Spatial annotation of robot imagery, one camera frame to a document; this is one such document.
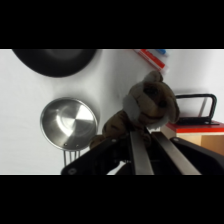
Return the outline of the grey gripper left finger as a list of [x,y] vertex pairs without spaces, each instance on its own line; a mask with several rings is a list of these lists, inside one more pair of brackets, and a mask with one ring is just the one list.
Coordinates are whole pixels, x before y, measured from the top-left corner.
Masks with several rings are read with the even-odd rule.
[[153,175],[154,171],[144,142],[137,132],[130,132],[131,151],[133,157],[134,173],[136,175]]

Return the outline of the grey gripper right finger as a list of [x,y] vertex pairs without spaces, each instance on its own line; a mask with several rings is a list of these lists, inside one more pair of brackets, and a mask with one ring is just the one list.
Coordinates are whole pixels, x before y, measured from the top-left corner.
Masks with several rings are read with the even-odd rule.
[[169,160],[182,175],[200,175],[195,166],[180,152],[180,150],[161,132],[155,132],[152,137],[162,148]]

